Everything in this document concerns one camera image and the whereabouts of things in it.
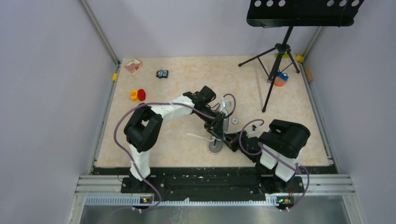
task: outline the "black tripod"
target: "black tripod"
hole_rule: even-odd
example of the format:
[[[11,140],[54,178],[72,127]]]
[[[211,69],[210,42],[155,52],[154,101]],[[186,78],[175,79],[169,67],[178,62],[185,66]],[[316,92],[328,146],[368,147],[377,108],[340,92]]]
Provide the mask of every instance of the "black tripod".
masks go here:
[[[262,108],[262,112],[265,112],[265,110],[267,109],[267,104],[268,104],[269,96],[271,95],[272,87],[274,87],[275,78],[276,78],[276,76],[277,76],[277,74],[278,74],[279,65],[281,64],[281,60],[282,60],[282,57],[283,57],[284,54],[288,54],[288,55],[289,55],[289,58],[290,58],[290,60],[291,60],[291,63],[294,65],[294,68],[296,68],[297,73],[300,73],[300,70],[298,69],[298,67],[297,67],[297,65],[296,65],[296,62],[294,61],[293,57],[291,56],[291,53],[290,53],[290,45],[287,44],[287,41],[288,41],[288,39],[289,39],[289,37],[290,37],[290,34],[291,34],[292,29],[293,29],[292,26],[290,26],[290,27],[287,29],[286,36],[285,36],[285,38],[284,38],[282,44],[277,43],[277,44],[275,44],[275,47],[274,47],[274,48],[271,48],[271,49],[267,50],[266,52],[257,55],[256,57],[252,57],[252,58],[250,58],[249,60],[247,60],[247,61],[245,61],[245,62],[242,62],[242,63],[238,64],[238,66],[240,67],[240,66],[243,66],[244,64],[246,64],[246,63],[248,63],[248,62],[250,62],[250,61],[252,61],[252,60],[258,59],[259,62],[260,62],[260,64],[261,64],[261,66],[262,66],[262,68],[264,69],[265,73],[266,73],[267,76],[268,76],[268,80],[271,81],[271,86],[270,86],[270,88],[269,88],[269,91],[268,91],[268,94],[267,94],[267,99],[265,100],[264,107]],[[276,57],[274,66],[272,67],[272,70],[271,70],[270,74],[268,75],[268,72],[267,72],[267,70],[265,69],[264,65],[262,64],[262,62],[261,62],[261,60],[260,60],[260,57],[263,56],[264,54],[268,54],[269,52],[274,51],[274,50],[278,50],[279,53],[278,53],[278,56]]]

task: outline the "yellow object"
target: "yellow object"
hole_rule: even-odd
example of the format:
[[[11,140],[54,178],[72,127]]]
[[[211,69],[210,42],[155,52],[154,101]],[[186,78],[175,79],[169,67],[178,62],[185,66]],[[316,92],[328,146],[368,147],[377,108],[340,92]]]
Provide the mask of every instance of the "yellow object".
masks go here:
[[[131,95],[130,95],[131,99],[136,102],[139,101],[138,97],[137,97],[137,90],[132,90],[131,91]]]
[[[303,62],[305,58],[302,55],[297,55],[296,59],[298,62]]]

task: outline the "gray wall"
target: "gray wall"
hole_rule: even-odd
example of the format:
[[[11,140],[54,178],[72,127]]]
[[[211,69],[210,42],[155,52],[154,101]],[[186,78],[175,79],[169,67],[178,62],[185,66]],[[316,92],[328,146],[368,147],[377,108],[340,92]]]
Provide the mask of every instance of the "gray wall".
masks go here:
[[[326,28],[307,64],[341,170],[369,223],[394,223],[396,1],[365,1],[346,28]]]
[[[65,222],[114,71],[78,1],[0,2],[0,223]]]
[[[287,30],[249,26],[250,0],[88,2],[119,58],[257,55],[282,42]],[[303,53],[315,30],[293,30],[293,54]]]

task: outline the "red object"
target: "red object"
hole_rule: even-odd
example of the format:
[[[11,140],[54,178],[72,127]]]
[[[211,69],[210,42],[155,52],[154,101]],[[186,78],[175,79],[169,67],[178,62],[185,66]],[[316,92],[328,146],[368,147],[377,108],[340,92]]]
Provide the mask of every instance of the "red object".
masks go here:
[[[137,97],[140,101],[144,101],[146,99],[146,92],[143,89],[139,89],[137,91]]]

